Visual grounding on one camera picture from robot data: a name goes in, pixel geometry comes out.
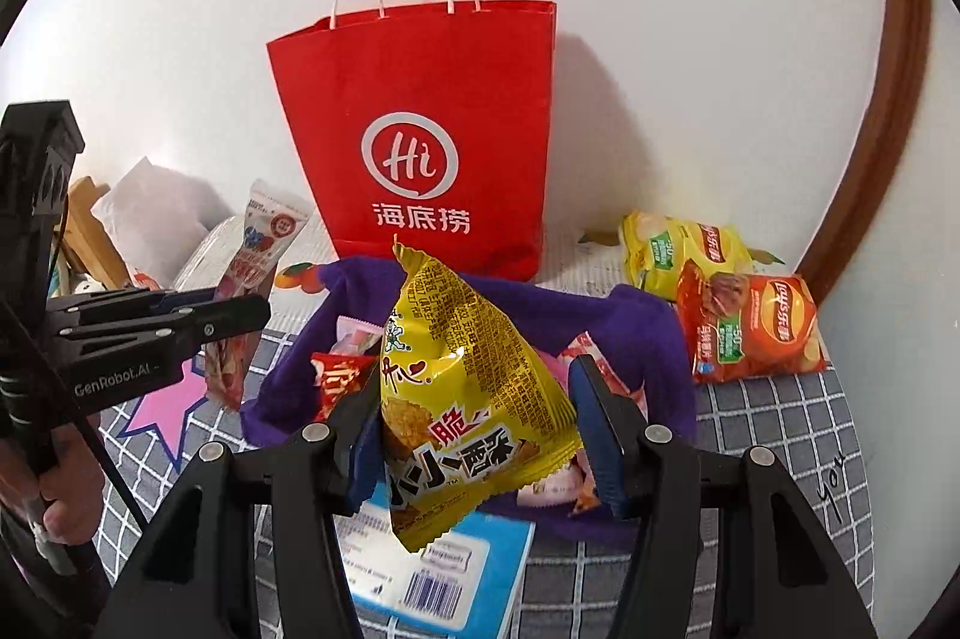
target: green label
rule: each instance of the green label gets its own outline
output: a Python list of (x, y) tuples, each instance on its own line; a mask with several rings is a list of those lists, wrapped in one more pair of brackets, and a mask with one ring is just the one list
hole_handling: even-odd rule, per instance
[(743, 359), (743, 334), (740, 330), (740, 315), (717, 320), (717, 362), (730, 364)]
[(668, 231), (650, 239), (650, 251), (654, 256), (656, 270), (668, 271), (673, 268), (673, 241), (670, 240)]

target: screw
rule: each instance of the screw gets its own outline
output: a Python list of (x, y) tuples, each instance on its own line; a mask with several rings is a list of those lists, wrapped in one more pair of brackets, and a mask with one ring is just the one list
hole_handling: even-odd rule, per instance
[(310, 442), (323, 441), (329, 435), (330, 428), (325, 426), (322, 422), (310, 423), (306, 428), (304, 428), (304, 432), (302, 433), (304, 441)]
[(758, 466), (772, 466), (776, 456), (766, 447), (754, 447), (750, 450), (750, 460)]
[(654, 444), (666, 444), (673, 438), (673, 431), (665, 425), (648, 425), (643, 434)]
[(211, 460), (217, 460), (218, 457), (222, 457), (224, 453), (224, 445), (219, 441), (210, 441), (200, 447), (200, 452), (197, 454), (200, 456), (200, 460), (203, 460), (205, 463), (209, 463)]

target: barcode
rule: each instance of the barcode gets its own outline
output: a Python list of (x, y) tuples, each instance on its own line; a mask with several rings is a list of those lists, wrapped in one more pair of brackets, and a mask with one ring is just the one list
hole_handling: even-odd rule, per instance
[(374, 517), (363, 510), (358, 511), (352, 517), (341, 517), (335, 514), (333, 515), (333, 524), (338, 533), (340, 533), (341, 530), (345, 530), (346, 532), (362, 530), (365, 526), (373, 530), (378, 530), (378, 532), (381, 533), (392, 533), (389, 520), (381, 520), (379, 517)]
[(419, 571), (410, 580), (403, 605), (417, 612), (449, 620), (457, 610), (463, 588), (456, 580), (434, 577), (430, 572)]

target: wooden object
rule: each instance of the wooden object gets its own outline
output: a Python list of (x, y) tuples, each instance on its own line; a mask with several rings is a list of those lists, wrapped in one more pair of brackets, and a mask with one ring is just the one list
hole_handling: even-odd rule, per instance
[(66, 217), (64, 245), (76, 255), (86, 271), (107, 289), (121, 289), (130, 284), (130, 276), (104, 226), (90, 214), (93, 204), (108, 187), (95, 187), (89, 176), (74, 182), (68, 191), (69, 211)]
[(797, 269), (818, 304), (867, 235), (893, 180), (917, 110), (929, 38), (930, 0), (886, 0), (870, 105), (827, 215)]

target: pink snack package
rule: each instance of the pink snack package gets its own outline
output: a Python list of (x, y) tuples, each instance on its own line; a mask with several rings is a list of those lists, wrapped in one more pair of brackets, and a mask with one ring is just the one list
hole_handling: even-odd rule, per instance
[[(555, 358), (544, 354), (539, 349), (535, 351), (544, 361), (544, 365), (553, 375), (553, 378), (560, 383), (563, 392), (568, 394), (570, 364), (581, 355), (591, 356), (611, 393), (630, 398), (637, 404), (637, 407), (640, 407), (643, 416), (648, 416), (647, 398), (643, 388), (630, 392), (627, 385), (624, 385), (616, 375), (613, 366), (604, 357), (600, 347), (596, 345), (589, 332), (584, 331), (578, 335)], [(575, 470), (583, 472), (582, 479), (576, 479), (576, 476), (573, 475)], [(520, 506), (552, 506), (559, 503), (569, 503), (572, 500), (576, 503), (574, 503), (571, 514), (580, 514), (600, 505), (600, 499), (596, 493), (596, 483), (593, 481), (593, 471), (590, 469), (587, 453), (582, 449), (577, 451), (576, 457), (570, 464), (563, 466), (559, 471), (555, 471), (549, 476), (545, 476), (535, 484), (527, 485), (517, 493), (517, 505)]]
[[(243, 244), (214, 293), (215, 300), (258, 293), (268, 297), (277, 262), (304, 228), (313, 207), (304, 199), (257, 179), (244, 217)], [(236, 412), (243, 380), (260, 334), (243, 334), (205, 345), (206, 394)]]
[(354, 319), (337, 317), (337, 343), (330, 348), (330, 355), (363, 355), (383, 337), (383, 328)]

